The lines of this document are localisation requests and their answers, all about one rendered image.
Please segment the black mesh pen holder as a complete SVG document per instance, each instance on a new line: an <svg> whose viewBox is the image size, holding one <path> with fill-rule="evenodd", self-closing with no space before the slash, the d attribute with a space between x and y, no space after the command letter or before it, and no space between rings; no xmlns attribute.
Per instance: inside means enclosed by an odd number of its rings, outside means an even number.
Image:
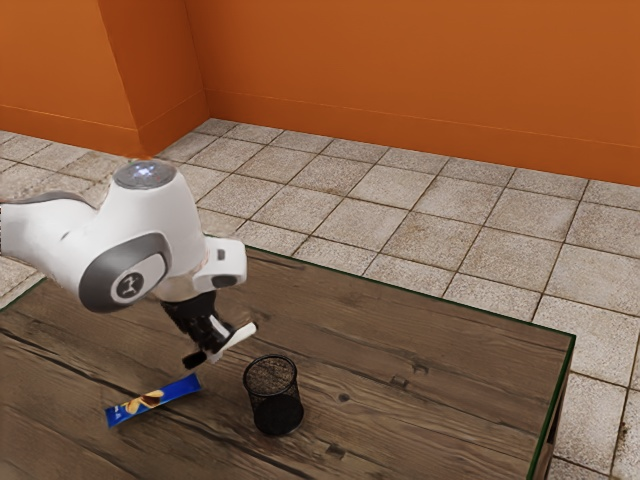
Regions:
<svg viewBox="0 0 640 480"><path fill-rule="evenodd" d="M256 428L282 436L294 432L304 418L297 367L284 355L269 354L253 360L243 374Z"/></svg>

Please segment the blue snack packet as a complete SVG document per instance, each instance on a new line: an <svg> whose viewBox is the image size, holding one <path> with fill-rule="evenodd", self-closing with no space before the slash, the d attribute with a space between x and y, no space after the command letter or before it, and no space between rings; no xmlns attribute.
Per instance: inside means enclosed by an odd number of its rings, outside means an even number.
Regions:
<svg viewBox="0 0 640 480"><path fill-rule="evenodd" d="M200 381L195 373L170 383L160 389L140 395L124 403L105 409L107 426L113 428L136 415L148 412L186 395L199 392Z"/></svg>

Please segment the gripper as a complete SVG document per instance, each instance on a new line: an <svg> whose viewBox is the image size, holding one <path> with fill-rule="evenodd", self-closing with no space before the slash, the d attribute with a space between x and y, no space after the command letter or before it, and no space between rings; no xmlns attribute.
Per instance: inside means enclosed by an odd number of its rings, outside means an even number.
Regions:
<svg viewBox="0 0 640 480"><path fill-rule="evenodd" d="M257 332L257 326L253 322L235 331L233 326L220 319L215 301L216 292L205 292L182 302L160 302L178 329L188 335L200 349L182 358L184 367L203 364L206 361L204 351L208 352L207 360L215 364L226 350Z"/></svg>

